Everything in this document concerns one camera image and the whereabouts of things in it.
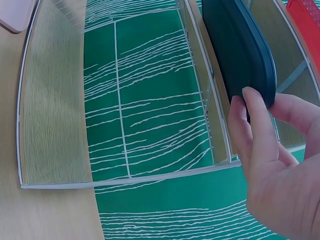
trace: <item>white line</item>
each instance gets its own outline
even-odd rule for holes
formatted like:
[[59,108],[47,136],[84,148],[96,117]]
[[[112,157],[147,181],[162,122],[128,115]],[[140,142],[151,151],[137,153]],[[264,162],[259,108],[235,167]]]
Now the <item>white line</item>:
[[189,155],[191,155],[194,151],[196,151],[196,149],[197,149],[201,144],[205,143],[206,141],[208,141],[208,139],[203,140],[203,141],[200,142],[192,151],[188,152],[188,154],[184,155],[183,157],[179,158],[179,159],[176,160],[176,161],[171,162],[170,164],[167,164],[167,165],[158,167],[158,168],[153,169],[153,170],[150,170],[150,171],[144,171],[144,172],[136,173],[136,174],[134,174],[133,176],[135,177],[135,176],[139,176],[139,175],[143,175],[143,174],[151,174],[151,173],[156,172],[156,171],[159,171],[159,170],[161,170],[161,169],[168,168],[168,167],[170,167],[170,166],[172,166],[172,165],[180,162],[181,160],[185,159],[185,158],[188,157]]
[[164,114],[160,114],[160,115],[156,115],[156,116],[152,116],[152,117],[149,117],[149,118],[146,118],[146,119],[143,119],[141,121],[138,121],[132,125],[130,125],[130,128],[136,126],[136,125],[139,125],[139,124],[142,124],[144,122],[147,122],[149,120],[152,120],[152,119],[157,119],[157,118],[161,118],[161,117],[167,117],[167,116],[172,116],[172,115],[175,115],[175,114],[181,114],[181,113],[185,113],[185,112],[193,112],[199,108],[202,108],[202,106],[197,106],[193,109],[186,109],[186,110],[181,110],[181,111],[174,111],[174,112],[170,112],[170,113],[164,113]]
[[106,108],[100,108],[100,109],[94,110],[94,111],[87,111],[85,113],[85,115],[93,114],[93,113],[96,113],[96,112],[99,112],[99,111],[102,111],[102,110],[114,109],[114,108],[118,108],[118,107],[119,107],[119,105],[115,105],[115,106],[110,106],[110,107],[106,107]]
[[187,134],[191,134],[191,133],[192,133],[194,130],[196,130],[197,128],[200,128],[200,127],[202,127],[202,126],[205,125],[205,123],[202,123],[202,124],[200,124],[200,125],[197,125],[198,123],[201,123],[201,122],[204,122],[204,119],[203,119],[203,120],[198,120],[198,121],[192,123],[191,125],[183,128],[183,129],[180,129],[180,130],[178,131],[178,133],[175,133],[175,134],[173,134],[173,135],[170,135],[170,136],[168,136],[168,137],[166,137],[166,138],[163,138],[163,139],[161,139],[161,140],[159,140],[159,141],[156,141],[156,142],[154,142],[154,143],[152,143],[152,144],[134,147],[134,148],[130,149],[130,150],[128,151],[128,153],[133,153],[133,152],[138,152],[138,151],[144,151],[144,150],[152,149],[152,148],[161,146],[161,145],[163,145],[163,144],[167,144],[167,143],[169,143],[169,142],[171,142],[171,141],[172,141],[172,142],[171,142],[170,144],[173,144],[173,143],[176,142],[180,137],[183,137],[184,135],[187,135]]
[[176,179],[181,177],[195,176],[199,174],[212,173],[225,169],[238,168],[241,166],[241,162],[238,160],[232,161],[231,163],[222,163],[213,166],[199,167],[185,171],[170,172],[164,174],[156,174],[142,177],[132,177],[119,180],[101,180],[101,181],[90,181],[90,182],[73,182],[73,183],[57,183],[57,184],[24,184],[21,186],[22,189],[87,189],[101,186],[112,186],[121,184],[132,184],[132,183],[147,183],[152,181],[160,181],[167,179]]
[[120,118],[115,118],[115,119],[108,120],[108,121],[102,121],[102,122],[99,122],[99,123],[96,123],[96,124],[93,124],[93,125],[90,125],[90,126],[86,126],[86,128],[89,129],[89,128],[92,128],[92,127],[95,127],[95,126],[99,126],[101,124],[109,124],[109,123],[112,123],[112,122],[117,121],[117,120],[121,120],[121,119]]
[[150,132],[150,131],[153,131],[153,130],[158,130],[158,129],[161,129],[161,128],[165,128],[165,127],[168,127],[168,126],[180,124],[180,123],[187,122],[187,121],[190,121],[190,120],[195,120],[195,119],[198,119],[198,118],[204,118],[204,116],[196,116],[196,117],[191,117],[191,118],[188,118],[188,119],[184,119],[184,120],[180,120],[180,121],[176,121],[176,122],[172,122],[172,123],[168,123],[168,124],[163,124],[163,125],[156,126],[156,127],[144,130],[144,131],[137,131],[135,133],[126,135],[126,137],[132,137],[132,136],[135,136],[135,135],[147,133],[147,132]]
[[[239,220],[243,220],[243,219],[246,219],[246,218],[252,218],[252,216],[247,213],[245,215],[243,215],[242,217],[239,217],[239,218],[236,218],[236,219],[233,219],[233,220],[230,220],[230,221],[224,221],[222,223],[218,223],[218,224],[214,224],[213,226],[214,227],[217,227],[217,226],[221,226],[221,225],[225,225],[225,224],[229,224],[229,223],[233,223],[233,222],[236,222],[236,221],[239,221]],[[130,227],[130,225],[126,225],[125,229],[167,229],[167,228],[170,228],[172,229],[172,227],[186,227],[186,226],[193,226],[193,225],[200,225],[200,224],[206,224],[206,223],[212,223],[214,222],[215,220],[206,220],[206,221],[200,221],[200,222],[193,222],[193,223],[184,223],[184,224],[172,224],[172,225],[158,225],[158,226],[137,226],[137,225],[133,225],[133,227]],[[114,228],[106,228],[106,227],[102,227],[103,230],[123,230],[124,227],[114,227]]]
[[210,229],[213,229],[213,230],[210,230],[210,231],[203,231],[205,229],[202,229],[203,232],[190,232],[190,233],[184,233],[184,234],[179,234],[181,232],[167,232],[166,234],[176,234],[178,233],[178,235],[163,235],[163,233],[158,233],[157,236],[150,236],[150,235],[155,235],[155,234],[148,234],[148,233],[145,233],[145,234],[108,234],[108,233],[104,233],[105,236],[117,236],[117,237],[108,237],[108,239],[140,239],[141,236],[143,236],[144,238],[148,238],[148,239],[154,239],[154,238],[157,238],[157,239],[162,239],[162,238],[170,238],[170,239],[173,239],[173,238],[177,238],[177,237],[183,237],[183,236],[190,236],[190,235],[196,235],[196,236],[192,236],[192,237],[189,237],[189,238],[183,238],[183,239],[193,239],[193,238],[198,238],[200,237],[199,234],[208,234],[208,235],[217,235],[217,234],[222,234],[222,233],[226,233],[226,232],[230,232],[230,231],[234,231],[234,230],[237,230],[237,229],[242,229],[244,227],[249,227],[249,226],[252,226],[253,224],[256,224],[258,222],[251,222],[247,225],[244,225],[244,226],[238,226],[238,227],[234,227],[234,228],[229,228],[227,230],[221,230],[221,231],[218,231],[218,229],[213,229],[214,227],[211,226],[211,227],[208,227],[206,230],[210,230]]
[[[228,217],[223,217],[223,218],[218,218],[218,219],[214,219],[215,216],[209,216],[209,217],[203,217],[203,218],[197,218],[196,221],[203,221],[203,220],[210,220],[211,222],[214,221],[224,221],[224,220],[229,220],[232,219],[235,216],[240,216],[242,214],[246,214],[248,213],[246,209],[244,209],[242,212],[239,212],[237,214],[233,214],[232,216],[228,216]],[[186,220],[171,220],[171,221],[125,221],[125,222],[113,222],[112,225],[124,225],[124,224],[174,224],[174,223],[186,223],[187,225],[196,225],[199,224],[199,222],[196,221],[192,221],[192,223],[188,223],[190,220],[186,219]]]
[[149,211],[149,212],[100,212],[99,215],[137,215],[140,218],[141,216],[139,216],[139,215],[147,215],[147,216],[149,214],[166,214],[166,215],[169,215],[169,214],[175,214],[176,212],[178,212],[179,214],[184,214],[183,211],[209,211],[209,212],[213,213],[213,212],[219,212],[221,210],[226,210],[226,209],[229,209],[229,208],[236,209],[238,207],[234,207],[234,206],[237,206],[239,204],[243,204],[246,201],[247,201],[246,199],[242,200],[242,201],[238,201],[238,202],[236,202],[236,203],[234,203],[232,205],[225,206],[225,207],[222,207],[222,208],[218,208],[218,209],[215,209],[215,210],[210,210],[209,208],[185,208],[185,209],[176,209],[176,210],[167,210],[167,211]]
[[137,46],[137,47],[135,47],[135,48],[133,48],[133,49],[130,49],[130,50],[128,50],[128,51],[125,51],[125,52],[121,53],[120,55],[129,53],[129,52],[131,52],[131,51],[134,51],[134,50],[136,50],[136,49],[141,48],[141,47],[144,46],[144,45],[147,45],[147,44],[152,43],[152,42],[154,42],[154,41],[156,41],[156,40],[162,39],[163,37],[166,37],[166,36],[169,36],[169,35],[172,35],[172,34],[176,34],[176,33],[180,32],[180,31],[182,31],[182,29],[177,30],[177,31],[174,31],[174,32],[171,32],[171,33],[167,33],[167,34],[162,35],[162,36],[158,36],[158,37],[156,37],[156,38],[154,38],[154,39],[152,39],[152,40],[149,40],[149,41],[147,41],[147,42],[145,42],[145,43],[143,43],[143,44],[141,44],[141,45],[139,45],[139,46]]
[[92,148],[92,147],[95,147],[95,146],[98,146],[98,145],[101,145],[101,144],[110,143],[110,142],[112,142],[112,141],[114,141],[114,140],[119,140],[119,139],[122,139],[122,137],[119,136],[119,137],[115,137],[115,138],[110,139],[110,140],[106,140],[106,141],[103,141],[103,142],[98,142],[98,143],[96,143],[96,144],[89,145],[89,148]]
[[145,183],[145,184],[142,184],[142,185],[139,185],[139,186],[134,186],[134,187],[128,187],[128,188],[122,188],[122,189],[115,189],[115,190],[112,190],[112,191],[104,191],[104,192],[95,192],[95,194],[107,194],[107,193],[114,193],[114,192],[119,192],[119,191],[125,191],[125,190],[132,190],[132,189],[138,189],[138,188],[142,188],[144,186],[149,186],[149,185],[152,185],[152,184],[157,184],[157,183],[160,183],[164,180],[159,180],[159,181],[154,181],[154,182],[150,182],[150,183]]
[[151,10],[151,11],[147,11],[147,12],[142,12],[142,13],[139,13],[139,14],[135,14],[135,15],[131,15],[131,16],[127,16],[127,17],[121,18],[121,19],[117,19],[117,20],[115,20],[113,22],[112,21],[103,22],[103,23],[101,23],[99,25],[96,25],[96,26],[84,28],[84,30],[82,30],[80,33],[85,34],[87,32],[90,32],[92,30],[107,26],[109,24],[118,23],[118,22],[121,22],[121,21],[124,21],[124,20],[132,19],[132,18],[135,18],[135,17],[140,17],[140,16],[147,15],[147,14],[161,13],[161,12],[166,12],[166,11],[175,10],[175,9],[176,9],[175,6],[171,6],[171,7],[167,7],[167,8],[159,8],[159,9],[155,9],[155,10]]
[[[134,145],[134,144],[137,144],[137,143],[143,143],[145,141],[147,141],[147,139],[139,140],[139,141],[133,141],[133,142],[127,143],[126,145]],[[106,148],[100,148],[100,149],[97,149],[97,150],[89,151],[89,153],[93,154],[95,152],[100,152],[100,151],[109,150],[109,149],[116,149],[116,148],[119,148],[119,147],[122,147],[122,146],[123,146],[122,144],[119,144],[119,145],[110,146],[110,147],[106,147]]]
[[198,95],[198,94],[199,94],[198,92],[192,92],[192,93],[185,93],[185,94],[166,96],[166,97],[160,97],[160,98],[149,98],[149,99],[144,99],[144,100],[139,100],[139,101],[132,101],[132,102],[124,104],[123,106],[131,105],[131,104],[138,104],[138,103],[143,103],[143,102],[153,102],[153,101],[159,101],[159,100],[174,99],[174,98],[180,98],[180,97]]
[[83,69],[83,71],[86,71],[86,70],[88,70],[88,69],[91,69],[91,68],[93,68],[93,67],[95,67],[95,66],[97,66],[98,64],[94,64],[94,65],[92,65],[92,66],[89,66],[89,67],[86,67],[85,69]]
[[[221,230],[221,229],[225,229],[225,228],[230,228],[236,225],[241,225],[247,222],[252,222],[255,221],[254,218],[251,218],[249,220],[246,221],[242,221],[242,222],[237,222],[231,225],[226,225],[226,226],[222,226],[220,228],[217,228],[216,231]],[[105,228],[102,228],[104,233],[111,233],[111,234],[121,234],[121,233],[128,233],[127,235],[134,235],[136,233],[147,233],[148,235],[162,235],[162,234],[175,234],[175,233],[187,233],[187,232],[191,232],[191,231],[203,231],[203,230],[208,230],[208,229],[212,229],[214,228],[215,225],[209,225],[209,226],[192,226],[192,227],[184,227],[183,231],[181,231],[181,228],[170,228],[170,229],[165,229],[165,230],[127,230],[127,229],[132,229],[132,228],[127,228],[127,227],[123,227],[121,231],[115,231],[115,230],[106,230]]]
[[120,97],[120,84],[119,84],[119,72],[118,72],[117,26],[116,25],[117,25],[117,23],[115,22],[114,23],[114,50],[115,50],[116,87],[117,87],[117,93],[118,93],[120,125],[121,125],[121,132],[122,132],[125,164],[126,164],[126,170],[128,172],[128,177],[131,178],[130,169],[129,169],[128,154],[127,154],[127,147],[126,147],[124,122],[123,122],[122,111],[121,111],[121,97]]
[[195,105],[195,104],[200,104],[200,103],[201,103],[201,101],[177,103],[177,104],[172,104],[172,105],[169,105],[169,106],[164,106],[164,107],[160,107],[160,108],[155,108],[155,109],[152,109],[152,110],[147,110],[147,111],[141,111],[141,112],[133,113],[133,114],[124,116],[124,118],[129,118],[129,117],[136,116],[136,115],[140,115],[140,114],[151,113],[151,112],[155,112],[155,111],[159,111],[159,110],[163,110],[163,109],[169,109],[169,108],[176,107],[176,106],[187,106],[187,105]]
[[[226,215],[233,215],[235,213],[238,213],[238,212],[243,212],[246,210],[246,205],[243,204],[243,205],[240,205],[238,207],[235,207],[235,208],[231,208],[229,210],[226,210],[226,211],[222,211],[222,212],[216,212],[216,213],[211,213],[211,214],[201,214],[201,215],[174,215],[174,216],[168,216],[168,214],[165,214],[165,216],[161,216],[161,217],[158,217],[159,215],[151,215],[151,216],[148,216],[148,215],[142,215],[142,216],[137,216],[137,215],[132,215],[132,216],[123,216],[122,218],[125,218],[125,219],[121,219],[117,216],[107,216],[107,217],[103,217],[101,216],[100,219],[101,221],[104,221],[104,222],[112,222],[112,221],[150,221],[150,220],[159,220],[159,219],[180,219],[180,218],[195,218],[195,219],[198,219],[198,218],[202,218],[202,217],[215,217],[215,218],[220,218],[221,216],[226,216]],[[185,212],[176,212],[176,213],[171,213],[171,214],[186,214]]]

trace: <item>wooden surface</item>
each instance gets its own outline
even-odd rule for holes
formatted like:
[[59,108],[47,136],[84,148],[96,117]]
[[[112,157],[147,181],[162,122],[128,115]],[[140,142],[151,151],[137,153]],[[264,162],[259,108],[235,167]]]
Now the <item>wooden surface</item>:
[[[277,2],[283,12],[289,16],[281,0],[277,0]],[[277,72],[277,86],[279,87],[304,60],[302,52],[273,0],[254,0],[251,13],[272,52]],[[301,36],[298,37],[303,43],[303,38]],[[308,54],[308,48],[306,46],[303,47]],[[305,69],[298,79],[283,93],[296,95],[313,104],[320,105],[316,88],[308,69]],[[276,123],[280,141],[286,148],[305,144],[305,137],[298,131],[283,122],[276,121]]]
[[[223,80],[223,77],[222,77],[222,74],[220,71],[220,67],[218,64],[218,60],[217,60],[214,48],[211,44],[211,40],[209,38],[209,34],[207,32],[202,15],[199,11],[199,8],[197,7],[196,1],[195,0],[188,0],[188,1],[189,1],[189,4],[191,5],[194,19],[196,20],[199,31],[201,33],[203,44],[206,48],[207,56],[209,58],[209,63],[210,63],[212,70],[214,72],[214,79],[213,80],[214,80],[215,85],[217,87],[217,92],[218,92],[221,106],[222,106],[223,116],[224,116],[225,121],[227,122],[228,115],[229,115],[229,109],[230,109],[230,103],[229,103],[225,83],[224,83],[224,80]],[[213,104],[213,102],[211,100],[211,103],[209,104],[209,111],[208,111],[208,116],[209,116],[210,121],[214,121],[214,119],[218,118],[217,108],[216,108],[216,106],[212,106],[212,104]],[[216,127],[217,127],[217,123],[214,121],[213,124],[211,124],[211,130],[214,132],[218,131],[216,129]],[[232,139],[229,139],[229,140],[230,140],[232,154],[233,155],[238,154],[236,146],[234,145],[234,141]],[[218,148],[222,147],[222,141],[223,141],[223,139],[221,139],[221,138],[217,140],[217,147]]]
[[0,239],[103,240],[93,189],[20,189],[16,110],[25,34],[0,28]]
[[[197,72],[200,89],[202,91],[204,100],[206,101],[209,97],[209,94],[207,92],[208,86],[210,85],[209,74],[208,69],[205,65],[204,56],[201,52],[200,42],[197,38],[196,30],[192,23],[192,18],[196,22],[199,20],[199,16],[195,17],[194,14],[200,15],[200,11],[195,0],[190,0],[189,5],[191,7],[191,12],[189,12],[188,8],[185,7],[185,26],[188,33],[188,40],[192,56],[194,58],[195,69]],[[211,94],[210,102],[208,104],[207,119],[209,123],[210,134],[212,136],[214,161],[216,163],[220,163],[227,159],[227,150],[225,147],[224,136],[221,128],[221,119],[218,115],[217,103],[215,101],[213,93]]]
[[50,1],[38,11],[24,69],[24,184],[91,180],[84,119],[83,38]]

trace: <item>green mat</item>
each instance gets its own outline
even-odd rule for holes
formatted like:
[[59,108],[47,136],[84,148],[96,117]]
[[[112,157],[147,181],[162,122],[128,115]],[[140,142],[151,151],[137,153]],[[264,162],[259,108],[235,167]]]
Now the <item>green mat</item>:
[[[127,178],[126,160],[133,177],[212,164],[174,6],[174,0],[87,2],[84,87],[94,181]],[[295,154],[301,160],[304,151]],[[96,187],[95,194],[105,239],[282,239],[247,212],[246,190],[237,167]]]

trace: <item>pink object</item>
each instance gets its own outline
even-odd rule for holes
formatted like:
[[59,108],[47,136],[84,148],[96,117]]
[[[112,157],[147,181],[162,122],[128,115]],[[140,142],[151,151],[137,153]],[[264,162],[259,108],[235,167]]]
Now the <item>pink object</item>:
[[320,10],[313,0],[302,0],[303,5],[313,17],[316,25],[320,28]]
[[0,0],[0,24],[21,33],[27,29],[36,0]]

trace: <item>glass pane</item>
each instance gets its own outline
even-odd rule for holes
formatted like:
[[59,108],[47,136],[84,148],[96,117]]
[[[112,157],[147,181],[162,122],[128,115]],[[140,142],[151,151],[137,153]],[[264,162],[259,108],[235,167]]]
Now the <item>glass pane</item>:
[[[319,106],[317,87],[311,77],[303,52],[284,16],[281,0],[254,0],[251,13],[272,53],[277,73],[277,92],[292,94]],[[275,121],[280,142],[286,148],[306,143],[306,138],[290,125]]]
[[41,2],[21,89],[23,183],[88,182],[91,169],[83,94],[84,35],[52,1]]
[[208,52],[203,43],[203,38],[200,34],[197,34],[201,33],[198,21],[202,18],[195,1],[187,1],[186,4],[185,25],[194,60],[198,84],[200,86],[204,104],[207,109],[207,123],[213,145],[214,162],[220,163],[227,160],[229,161],[229,142],[227,139],[226,129],[224,128],[225,123],[223,120],[223,113],[220,112],[221,110],[218,108],[218,97],[213,92],[216,91],[216,88],[213,85],[213,73],[209,64],[209,57],[207,55]]

